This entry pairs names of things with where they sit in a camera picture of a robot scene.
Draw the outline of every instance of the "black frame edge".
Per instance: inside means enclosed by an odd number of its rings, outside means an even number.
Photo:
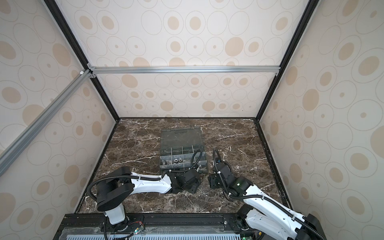
[[[236,226],[235,219],[236,213],[167,213],[167,214],[126,214],[132,220],[140,220],[146,226],[150,227],[222,227],[223,233],[236,233],[243,236],[253,236],[255,229],[241,230]],[[66,214],[56,231],[53,240],[58,240],[66,228],[85,228],[85,227],[103,227],[105,221],[104,214]],[[107,224],[107,232],[112,230],[111,226]],[[122,232],[111,232],[112,234],[130,234],[133,228],[127,229]]]
[[[265,157],[268,160],[269,168],[271,169],[273,178],[275,179],[276,187],[277,187],[277,190],[279,191],[281,202],[287,208],[292,209],[291,202],[289,201],[289,198],[288,198],[287,192],[285,190],[283,181],[282,181],[282,179],[280,177],[279,171],[277,170],[277,166],[275,164],[275,160],[273,159],[271,150],[269,149],[268,144],[266,142],[263,130],[262,130],[261,126],[260,126],[260,122],[257,119],[255,119],[254,122],[255,122],[257,133],[259,134],[259,138],[260,138],[261,143],[263,145],[263,149],[264,149],[264,152],[265,152]]]
[[[60,11],[60,8],[58,7],[55,0],[44,0],[45,4],[47,5],[49,11],[51,12],[53,18],[55,19],[57,25],[59,26],[61,32],[64,34],[65,38],[67,39],[69,45],[71,46],[72,50],[76,54],[77,58],[79,59],[81,65],[84,69],[89,69],[88,59],[85,56],[83,50],[81,49],[79,43],[77,42],[71,28],[69,27],[68,23],[66,22],[63,14]],[[109,112],[112,114],[112,117],[115,119],[115,121],[119,121],[119,115],[117,114],[115,108],[113,107],[111,101],[109,100],[106,92],[104,91],[103,86],[100,84],[99,80],[97,78],[91,78],[91,81],[93,85],[95,86],[97,92],[101,96],[102,100],[104,101],[105,105],[107,106]]]
[[[255,117],[157,117],[157,118],[149,118],[149,117],[122,117],[120,120],[124,119],[250,119],[253,120]]]
[[[115,123],[115,125],[113,126],[113,129],[112,129],[112,131],[111,131],[111,134],[110,134],[110,136],[108,137],[107,142],[105,143],[105,146],[104,146],[103,151],[101,152],[100,158],[99,158],[99,160],[98,160],[97,163],[96,163],[96,166],[95,166],[95,168],[94,168],[94,170],[93,170],[93,172],[92,172],[92,175],[91,175],[91,177],[90,177],[90,179],[89,179],[89,181],[88,181],[86,187],[84,188],[84,192],[83,192],[83,194],[82,194],[82,196],[81,196],[81,198],[80,198],[79,204],[78,204],[77,207],[76,207],[76,210],[75,210],[75,213],[76,213],[76,214],[80,211],[81,205],[83,204],[84,199],[85,199],[85,196],[86,196],[86,194],[87,194],[87,191],[86,191],[86,190],[87,190],[89,184],[93,181],[93,179],[94,179],[94,177],[95,177],[95,175],[96,175],[96,173],[97,173],[97,170],[99,169],[99,166],[100,166],[100,164],[101,164],[101,161],[102,161],[103,158],[104,158],[104,154],[105,154],[105,152],[106,152],[107,149],[108,149],[109,143],[110,143],[111,140],[112,140],[113,134],[115,133],[115,130],[116,130],[116,128],[118,127],[119,122],[120,122],[120,121],[117,121],[117,122]]]
[[[291,60],[292,55],[293,55],[294,51],[296,50],[296,47],[299,44],[300,39],[301,39],[301,37],[302,37],[312,15],[313,15],[316,7],[317,7],[318,2],[319,2],[319,0],[309,0],[308,4],[304,10],[304,13],[300,19],[300,22],[297,25],[295,33],[293,34],[291,42],[288,45],[287,51],[285,52],[284,57],[280,63],[280,71],[277,74],[277,76],[274,77],[274,79],[271,83],[271,86],[268,89],[267,94],[265,95],[265,98],[264,98],[263,103],[260,107],[260,110],[257,113],[257,116],[256,116],[257,121],[259,121],[262,118],[262,116],[263,116],[263,114],[264,114],[264,112],[268,106],[268,103],[271,100],[273,93],[275,92],[275,89],[277,88],[277,85],[279,84],[280,79],[282,78],[282,76],[285,72],[285,69],[287,68],[289,61]]]

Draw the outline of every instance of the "marble tabletop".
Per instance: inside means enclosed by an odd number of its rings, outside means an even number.
[[[160,174],[159,150],[162,129],[199,126],[212,172],[212,149],[221,152],[239,176],[250,179],[273,199],[281,202],[265,153],[251,119],[122,119],[97,169],[94,180],[122,167],[140,174]],[[241,201],[229,202],[220,189],[210,189],[207,177],[195,194],[143,193],[127,197],[128,213],[225,213],[237,212]],[[96,203],[86,197],[78,213],[98,213]]]

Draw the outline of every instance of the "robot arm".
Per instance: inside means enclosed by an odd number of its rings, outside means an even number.
[[[210,187],[222,188],[226,198],[246,203],[238,212],[240,228],[258,229],[277,240],[326,240],[316,217],[311,214],[305,217],[270,198],[250,180],[236,177],[216,149],[213,157],[214,174],[208,177]]]
[[[168,172],[161,176],[137,174],[124,166],[91,183],[87,188],[87,193],[97,202],[97,210],[105,212],[110,223],[115,225],[126,218],[122,202],[129,195],[143,192],[170,194],[188,191],[195,193],[200,183],[200,175],[194,168]],[[97,189],[96,196],[91,193],[94,185]]]

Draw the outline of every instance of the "ventilation grille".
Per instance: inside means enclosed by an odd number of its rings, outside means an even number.
[[[126,237],[123,234],[111,234],[109,240]],[[67,240],[104,240],[104,235],[68,235]],[[240,235],[234,233],[220,234],[146,234],[136,235],[129,240],[240,240]]]

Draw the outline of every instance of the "patterned wallpaper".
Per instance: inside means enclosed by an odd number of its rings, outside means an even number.
[[[328,240],[384,235],[384,2],[317,9],[261,120],[296,211]]]
[[[279,65],[307,0],[60,0],[93,66]]]
[[[40,1],[0,1],[0,154],[80,69]]]
[[[98,76],[120,117],[253,117],[275,74]]]
[[[115,121],[86,81],[0,177],[0,239],[51,240]]]

